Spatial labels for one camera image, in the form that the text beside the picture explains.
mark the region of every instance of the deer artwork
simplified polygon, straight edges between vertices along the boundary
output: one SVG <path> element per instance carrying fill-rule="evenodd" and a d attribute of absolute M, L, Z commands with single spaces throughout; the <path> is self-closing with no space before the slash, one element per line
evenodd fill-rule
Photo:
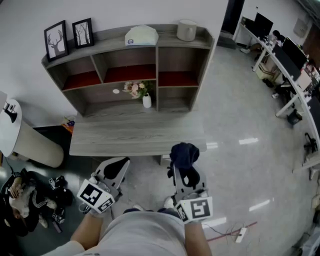
<path fill-rule="evenodd" d="M 48 38 L 47 38 L 47 39 L 48 39 L 48 45 L 51 46 L 51 48 L 54 49 L 54 54 L 55 54 L 55 56 L 58 56 L 58 55 L 60 55 L 60 54 L 63 53 L 63 51 L 60 51 L 60 50 L 58 49 L 58 44 L 62 41 L 62 39 L 63 39 L 64 37 L 63 37 L 62 32 L 61 32 L 60 30 L 58 30 L 58 33 L 59 33 L 60 39 L 59 39 L 59 41 L 58 41 L 57 39 L 55 39 L 55 43 L 54 43 L 54 42 L 51 42 L 51 38 L 50 38 L 51 34 L 49 34 L 49 35 L 48 35 Z"/>

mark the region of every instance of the black door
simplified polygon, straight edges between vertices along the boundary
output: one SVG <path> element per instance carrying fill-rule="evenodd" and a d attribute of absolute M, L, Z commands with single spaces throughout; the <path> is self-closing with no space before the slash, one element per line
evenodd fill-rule
<path fill-rule="evenodd" d="M 235 33 L 245 0 L 229 0 L 222 24 L 222 30 Z"/>

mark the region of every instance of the computer monitor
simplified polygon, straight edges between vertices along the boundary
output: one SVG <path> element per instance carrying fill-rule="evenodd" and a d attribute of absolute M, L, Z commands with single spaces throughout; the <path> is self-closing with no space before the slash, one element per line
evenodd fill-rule
<path fill-rule="evenodd" d="M 268 36 L 274 23 L 260 13 L 256 13 L 254 20 L 255 35 L 261 39 Z"/>
<path fill-rule="evenodd" d="M 289 56 L 299 70 L 303 68 L 307 61 L 307 57 L 288 37 L 284 40 L 282 50 Z"/>

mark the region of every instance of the white wall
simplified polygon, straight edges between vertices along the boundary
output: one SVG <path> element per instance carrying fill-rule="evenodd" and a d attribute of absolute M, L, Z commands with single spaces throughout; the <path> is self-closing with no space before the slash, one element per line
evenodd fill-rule
<path fill-rule="evenodd" d="M 92 18 L 93 32 L 139 24 L 170 24 L 191 19 L 218 40 L 227 0 L 4 0 L 0 5 L 0 90 L 22 106 L 32 126 L 61 123 L 75 109 L 41 65 L 44 30 L 66 20 Z"/>
<path fill-rule="evenodd" d="M 271 31 L 278 30 L 283 36 L 291 38 L 295 43 L 304 44 L 312 22 L 306 16 L 306 12 L 294 0 L 245 0 L 240 19 L 241 17 L 247 17 L 255 20 L 257 12 L 273 22 Z M 294 33 L 298 18 L 308 21 L 308 31 L 304 38 L 300 38 Z M 249 40 L 248 35 L 240 30 L 236 42 L 248 44 Z"/>

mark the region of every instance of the red shelf lining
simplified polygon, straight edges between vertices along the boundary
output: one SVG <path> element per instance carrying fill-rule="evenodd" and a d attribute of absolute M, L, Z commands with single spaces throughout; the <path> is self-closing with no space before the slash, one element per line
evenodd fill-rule
<path fill-rule="evenodd" d="M 156 65 L 134 65 L 109 68 L 104 83 L 156 79 Z"/>
<path fill-rule="evenodd" d="M 64 91 L 64 90 L 76 89 L 76 88 L 81 88 L 86 86 L 97 85 L 97 84 L 101 84 L 97 72 L 90 71 L 86 73 L 70 75 L 66 79 L 62 90 Z"/>
<path fill-rule="evenodd" d="M 199 86 L 197 76 L 192 71 L 159 72 L 159 87 Z"/>

